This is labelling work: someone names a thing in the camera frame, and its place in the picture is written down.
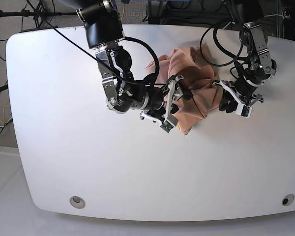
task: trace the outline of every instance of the white table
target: white table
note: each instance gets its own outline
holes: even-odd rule
[[[0,147],[0,236],[295,236],[295,211],[204,222],[140,222],[59,214],[31,200],[17,148]]]
[[[157,53],[198,46],[204,28],[124,26]],[[61,29],[87,49],[82,27]],[[238,33],[221,30],[238,50]],[[229,60],[208,35],[212,56]],[[130,42],[134,78],[151,56]],[[258,93],[250,119],[215,112],[187,136],[166,134],[139,111],[106,108],[97,64],[53,30],[12,36],[7,43],[9,94],[16,137],[34,203],[41,209],[99,218],[198,221],[295,210],[295,42],[269,39],[277,75]],[[220,68],[224,80],[228,68]],[[86,207],[69,199],[79,196]]]

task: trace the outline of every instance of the metal bracket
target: metal bracket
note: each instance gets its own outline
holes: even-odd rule
[[[110,68],[112,68],[112,61],[110,60],[109,56],[106,52],[107,48],[96,53],[96,57],[104,61]],[[114,75],[111,73],[110,70],[108,70],[106,67],[104,67],[102,64],[98,64],[99,71],[102,75],[103,81],[102,85],[106,94],[106,97],[110,103],[110,108],[113,108],[118,103],[118,95],[114,83]]]
[[[261,102],[263,103],[264,102],[264,99],[262,98],[262,95],[258,94],[258,95],[252,95],[252,98],[254,99],[252,102],[249,103],[249,106],[252,106],[254,105],[256,102]]]
[[[259,56],[260,64],[265,73],[275,75],[276,71],[272,69],[271,55],[266,45],[265,35],[262,26],[257,23],[247,23],[245,24],[245,26],[250,29],[255,43],[256,51]]]
[[[144,2],[147,9],[148,23],[159,25],[160,19],[162,18],[162,14],[167,4],[167,1],[146,0]]]
[[[252,107],[246,106],[239,98],[239,96],[231,89],[230,82],[221,80],[220,85],[225,89],[227,92],[231,94],[231,96],[235,99],[235,101],[238,103],[237,109],[236,109],[236,115],[240,115],[243,117],[250,118]]]
[[[182,80],[183,77],[178,75],[173,80],[168,81],[169,92],[167,94],[166,102],[166,112],[164,114],[165,121],[175,127],[178,123],[178,119],[171,114],[173,101],[177,101],[182,97],[182,91],[179,89],[176,90],[176,84],[179,80]]]

